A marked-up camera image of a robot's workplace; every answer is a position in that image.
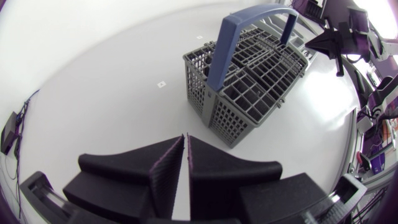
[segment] black device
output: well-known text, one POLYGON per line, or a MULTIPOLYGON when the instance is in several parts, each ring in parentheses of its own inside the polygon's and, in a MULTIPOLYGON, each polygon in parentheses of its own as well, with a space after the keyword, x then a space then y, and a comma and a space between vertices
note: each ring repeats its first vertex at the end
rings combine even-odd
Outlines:
POLYGON ((12 143, 17 138, 18 134, 16 133, 16 127, 17 114, 15 112, 12 112, 1 132, 1 152, 5 155, 8 154, 11 149, 12 143))

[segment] metal frame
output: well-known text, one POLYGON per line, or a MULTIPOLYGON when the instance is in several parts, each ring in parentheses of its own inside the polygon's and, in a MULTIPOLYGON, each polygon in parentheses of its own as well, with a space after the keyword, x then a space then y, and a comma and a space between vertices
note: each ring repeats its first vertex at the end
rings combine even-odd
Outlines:
POLYGON ((336 187, 340 177, 348 173, 349 164, 352 162, 354 152, 356 151, 356 146, 358 143, 358 131, 356 130, 357 110, 357 108, 354 108, 354 110, 351 112, 351 120, 348 133, 349 136, 347 138, 346 149, 344 150, 343 158, 341 160, 341 164, 339 166, 339 170, 337 172, 337 176, 332 189, 336 187))

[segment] purple robot part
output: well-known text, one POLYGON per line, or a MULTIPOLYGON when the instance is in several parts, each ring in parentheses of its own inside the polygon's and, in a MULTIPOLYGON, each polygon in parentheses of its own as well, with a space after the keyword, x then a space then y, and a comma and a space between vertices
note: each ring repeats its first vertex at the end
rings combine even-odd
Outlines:
POLYGON ((371 160, 373 174, 376 175, 384 170, 384 164, 386 162, 386 155, 380 154, 376 158, 371 160))

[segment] black cable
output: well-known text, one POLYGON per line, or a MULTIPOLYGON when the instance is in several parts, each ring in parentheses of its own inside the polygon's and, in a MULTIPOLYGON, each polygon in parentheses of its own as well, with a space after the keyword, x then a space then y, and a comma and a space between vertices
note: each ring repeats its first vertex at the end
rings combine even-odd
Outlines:
POLYGON ((387 192, 387 187, 384 187, 383 189, 381 189, 381 190, 372 198, 372 200, 371 200, 370 202, 368 202, 368 203, 365 205, 365 207, 362 208, 361 211, 353 217, 353 220, 356 219, 356 218, 358 218, 358 217, 360 217, 363 213, 367 214, 368 211, 370 211, 370 210, 375 206, 375 204, 377 204, 378 202, 380 202, 380 201, 384 198, 384 195, 386 194, 386 192, 387 192))
MULTIPOLYGON (((1 160, 0 160, 0 167, 1 167, 1 172, 2 172, 3 176, 6 177, 6 174, 4 173, 3 168, 2 168, 2 165, 1 165, 1 160)), ((19 203, 19 200, 18 200, 17 197, 12 193, 12 190, 11 190, 11 188, 10 188, 10 186, 9 186, 9 184, 8 184, 8 182, 7 182, 7 180, 4 179, 4 181, 6 182, 7 188, 10 190, 12 197, 13 197, 14 200, 17 202, 18 206, 21 207, 21 205, 20 205, 20 203, 19 203)), ((1 189, 1 192, 2 192, 2 194, 3 194, 3 196, 4 196, 4 199, 6 200, 7 204, 10 205, 10 203, 7 201, 6 194, 5 194, 4 191, 2 190, 2 187, 0 187, 0 189, 1 189)), ((22 213, 22 216, 24 217, 25 222, 28 223, 24 211, 22 211, 22 210, 20 209, 20 212, 22 213)))
POLYGON ((10 173, 8 172, 8 168, 7 168, 7 158, 6 158, 6 157, 4 158, 4 165, 6 166, 6 172, 7 172, 8 177, 9 177, 11 180, 15 180, 15 178, 17 178, 17 172, 15 172, 14 177, 11 177, 10 173))
POLYGON ((357 59, 357 60, 351 60, 349 57, 348 57, 348 55, 346 55, 346 58, 347 58, 347 61, 349 62, 349 63, 356 63, 356 62, 358 62, 358 61, 360 61, 363 57, 362 57, 362 55, 359 57, 359 59, 357 59))
POLYGON ((371 115, 369 115, 369 114, 367 114, 367 113, 365 113, 363 111, 359 111, 358 114, 363 114, 363 115, 367 116, 368 118, 376 119, 375 117, 373 117, 373 116, 371 116, 371 115))

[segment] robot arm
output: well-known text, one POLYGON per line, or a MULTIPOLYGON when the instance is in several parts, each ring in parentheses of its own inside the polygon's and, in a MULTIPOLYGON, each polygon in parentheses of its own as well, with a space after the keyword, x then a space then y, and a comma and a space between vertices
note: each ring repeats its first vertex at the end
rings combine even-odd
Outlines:
MULTIPOLYGON (((378 61, 398 54, 398 40, 383 39, 376 30, 369 27, 368 14, 357 7, 349 7, 349 23, 340 22, 339 29, 326 19, 329 27, 324 33, 305 44, 306 47, 319 51, 329 59, 336 59, 337 76, 343 76, 341 55, 357 54, 366 62, 373 54, 378 61)), ((358 116, 358 130, 365 133, 378 121, 398 117, 398 76, 386 77, 377 90, 370 94, 367 105, 358 116)))

